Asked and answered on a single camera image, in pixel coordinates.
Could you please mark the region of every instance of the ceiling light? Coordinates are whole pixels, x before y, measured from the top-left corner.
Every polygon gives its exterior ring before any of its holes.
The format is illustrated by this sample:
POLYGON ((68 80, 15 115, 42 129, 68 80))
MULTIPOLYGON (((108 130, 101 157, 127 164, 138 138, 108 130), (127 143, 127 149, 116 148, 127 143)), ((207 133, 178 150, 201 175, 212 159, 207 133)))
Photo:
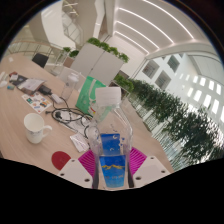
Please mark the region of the ceiling light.
POLYGON ((63 7, 65 7, 65 6, 70 6, 70 5, 78 5, 78 3, 64 5, 63 7))
POLYGON ((194 38, 194 37, 192 36, 192 34, 187 30, 187 28, 186 28, 181 22, 179 22, 174 16, 172 16, 170 13, 168 13, 166 10, 162 9, 161 7, 159 7, 159 6, 156 5, 156 4, 153 4, 152 2, 148 2, 148 1, 146 1, 146 0, 143 0, 143 2, 147 2, 147 3, 149 3, 149 4, 153 5, 153 6, 155 6, 156 8, 162 10, 163 12, 165 12, 167 15, 169 15, 171 18, 173 18, 177 23, 179 23, 179 24, 185 29, 185 31, 190 35, 190 37, 191 37, 192 39, 194 38))
POLYGON ((144 51, 146 51, 146 52, 147 52, 147 54, 149 54, 149 52, 148 52, 145 48, 143 48, 141 45, 139 45, 138 43, 136 43, 135 41, 133 41, 133 40, 132 40, 132 39, 130 39, 129 37, 125 36, 125 35, 124 35, 124 34, 122 34, 122 33, 117 32, 117 31, 115 31, 115 33, 118 33, 118 34, 120 34, 121 36, 123 36, 123 37, 127 38, 128 40, 132 41, 132 42, 133 42, 133 43, 135 43, 137 46, 139 46, 139 47, 140 47, 140 48, 142 48, 144 51))
POLYGON ((126 10, 126 9, 123 9, 123 8, 119 8, 119 9, 122 10, 122 11, 128 12, 128 13, 134 15, 134 16, 137 16, 138 18, 140 18, 140 19, 144 20, 145 22, 149 23, 150 25, 152 25, 153 27, 155 27, 157 30, 159 30, 164 36, 166 36, 166 38, 168 38, 168 39, 173 43, 173 40, 171 40, 171 38, 168 37, 168 35, 166 35, 161 29, 159 29, 159 27, 157 27, 157 26, 154 25, 153 23, 149 22, 147 19, 145 19, 145 18, 139 16, 139 15, 136 14, 136 13, 133 13, 133 12, 131 12, 131 11, 128 11, 128 10, 126 10))
POLYGON ((130 27, 130 26, 128 26, 128 25, 126 25, 126 24, 124 24, 122 22, 119 22, 119 21, 117 21, 117 22, 120 23, 120 24, 122 24, 122 25, 124 25, 124 26, 126 26, 126 27, 128 27, 129 29, 135 31, 136 33, 138 33, 139 35, 141 35, 142 37, 144 37, 146 40, 148 40, 150 43, 152 43, 155 47, 159 48, 155 43, 153 43, 149 38, 147 38, 146 36, 144 36, 142 33, 138 32, 137 30, 133 29, 132 27, 130 27))

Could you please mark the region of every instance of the bottle cap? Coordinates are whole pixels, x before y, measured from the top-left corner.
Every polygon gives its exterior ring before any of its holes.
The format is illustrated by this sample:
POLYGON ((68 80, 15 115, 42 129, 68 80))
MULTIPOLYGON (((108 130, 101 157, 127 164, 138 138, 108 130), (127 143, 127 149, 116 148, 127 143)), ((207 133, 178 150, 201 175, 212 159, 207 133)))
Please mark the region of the bottle cap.
POLYGON ((111 105, 121 102, 120 87, 102 87, 95 90, 96 103, 98 105, 111 105))

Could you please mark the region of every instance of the chair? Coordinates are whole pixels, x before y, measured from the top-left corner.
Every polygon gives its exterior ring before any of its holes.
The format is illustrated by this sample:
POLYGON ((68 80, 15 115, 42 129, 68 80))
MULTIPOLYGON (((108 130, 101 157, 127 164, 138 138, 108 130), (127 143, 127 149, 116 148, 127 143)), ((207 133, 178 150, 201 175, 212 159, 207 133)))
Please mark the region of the chair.
POLYGON ((63 67, 60 75, 58 75, 58 78, 61 79, 64 83, 67 82, 67 78, 68 75, 70 75, 71 73, 75 73, 76 75, 79 76, 79 82, 76 83, 75 88, 76 90, 78 90, 79 92, 81 91, 81 88, 86 80, 86 77, 84 77, 83 75, 81 75, 81 73, 72 70, 71 68, 67 68, 67 67, 63 67))
POLYGON ((44 66, 47 63, 48 58, 49 57, 46 55, 36 53, 36 55, 33 57, 32 61, 35 62, 36 64, 38 64, 40 67, 44 68, 44 66))

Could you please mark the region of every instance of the pink object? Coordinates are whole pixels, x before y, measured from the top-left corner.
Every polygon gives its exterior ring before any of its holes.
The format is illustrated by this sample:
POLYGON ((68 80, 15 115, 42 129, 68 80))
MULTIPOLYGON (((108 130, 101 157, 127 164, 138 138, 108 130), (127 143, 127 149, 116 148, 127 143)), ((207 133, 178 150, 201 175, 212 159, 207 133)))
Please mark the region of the pink object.
MULTIPOLYGON (((130 172, 132 176, 142 165, 142 163, 146 160, 146 158, 147 156, 144 153, 132 147, 130 152, 130 172)), ((93 177, 95 173, 95 158, 93 152, 91 150, 88 150, 86 153, 80 156, 78 160, 83 165, 83 167, 89 172, 89 174, 93 177)))
POLYGON ((146 160, 147 156, 140 152, 138 149, 132 147, 130 152, 130 172, 133 176, 142 163, 146 160))
POLYGON ((92 150, 88 150, 82 156, 79 157, 79 162, 88 171, 88 173, 93 177, 95 173, 95 158, 92 150))

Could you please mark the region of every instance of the window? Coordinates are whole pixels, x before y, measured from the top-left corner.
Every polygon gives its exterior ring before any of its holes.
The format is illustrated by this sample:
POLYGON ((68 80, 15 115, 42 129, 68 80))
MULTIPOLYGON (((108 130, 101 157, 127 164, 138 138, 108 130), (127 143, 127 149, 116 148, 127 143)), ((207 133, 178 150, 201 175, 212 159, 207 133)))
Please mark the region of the window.
POLYGON ((170 77, 163 71, 158 79, 155 81, 156 85, 159 86, 160 89, 164 90, 170 83, 171 79, 170 77))
POLYGON ((221 86, 217 84, 216 92, 221 95, 221 86))
POLYGON ((224 122, 224 107, 222 107, 221 121, 224 122))
POLYGON ((206 81, 205 78, 201 78, 201 80, 200 80, 200 85, 201 85, 201 86, 204 86, 204 85, 205 85, 205 81, 206 81))
POLYGON ((195 95, 194 95, 194 100, 198 102, 198 100, 200 99, 201 97, 201 91, 200 90, 197 90, 195 95))
POLYGON ((197 81, 198 81, 198 76, 195 76, 193 82, 197 83, 197 81))
POLYGON ((185 80, 186 80, 186 81, 188 81, 188 79, 189 79, 189 78, 190 78, 190 75, 187 75, 187 77, 186 77, 186 79, 185 79, 185 80))
POLYGON ((214 82, 213 81, 210 81, 209 82, 209 89, 213 90, 214 89, 214 82))
POLYGON ((178 66, 179 66, 179 62, 177 61, 177 59, 174 56, 171 56, 169 61, 167 62, 167 64, 170 66, 170 68, 176 72, 178 66))
POLYGON ((208 108, 210 102, 211 102, 211 96, 210 95, 206 95, 205 101, 204 101, 203 105, 208 108))
POLYGON ((193 88, 190 88, 190 89, 189 89, 189 91, 188 91, 188 93, 187 93, 187 95, 188 95, 189 97, 191 96, 193 90, 194 90, 193 88))
POLYGON ((150 61, 146 66, 145 68, 142 70, 142 72, 144 74, 146 74, 150 79, 153 78, 153 76, 155 75, 157 69, 158 69, 158 65, 153 62, 153 61, 150 61))
POLYGON ((214 114, 216 114, 217 111, 218 111, 218 108, 219 108, 219 101, 218 101, 218 100, 215 100, 215 101, 214 101, 214 104, 213 104, 213 107, 212 107, 212 112, 213 112, 214 114))

